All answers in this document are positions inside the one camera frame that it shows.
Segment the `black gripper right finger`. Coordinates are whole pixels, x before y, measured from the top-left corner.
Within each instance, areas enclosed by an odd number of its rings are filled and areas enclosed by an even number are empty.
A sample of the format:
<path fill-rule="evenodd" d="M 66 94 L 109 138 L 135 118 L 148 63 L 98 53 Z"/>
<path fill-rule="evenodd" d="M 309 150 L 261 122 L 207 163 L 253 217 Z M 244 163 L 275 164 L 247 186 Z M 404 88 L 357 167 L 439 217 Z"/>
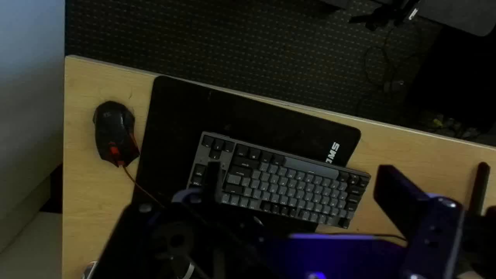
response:
<path fill-rule="evenodd" d="M 393 164 L 380 164 L 374 200 L 410 242 L 419 242 L 425 232 L 425 218 L 433 198 Z"/>

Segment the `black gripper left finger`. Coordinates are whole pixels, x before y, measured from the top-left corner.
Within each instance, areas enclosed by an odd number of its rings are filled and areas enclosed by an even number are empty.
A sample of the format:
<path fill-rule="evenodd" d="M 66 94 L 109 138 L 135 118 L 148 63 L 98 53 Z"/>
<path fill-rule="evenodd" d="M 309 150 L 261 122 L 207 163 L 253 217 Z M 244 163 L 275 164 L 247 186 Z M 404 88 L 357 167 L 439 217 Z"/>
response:
<path fill-rule="evenodd" d="M 204 195 L 208 203 L 216 201 L 221 180 L 222 180 L 221 164 L 216 161 L 210 163 L 207 166 L 205 186 L 204 186 Z"/>

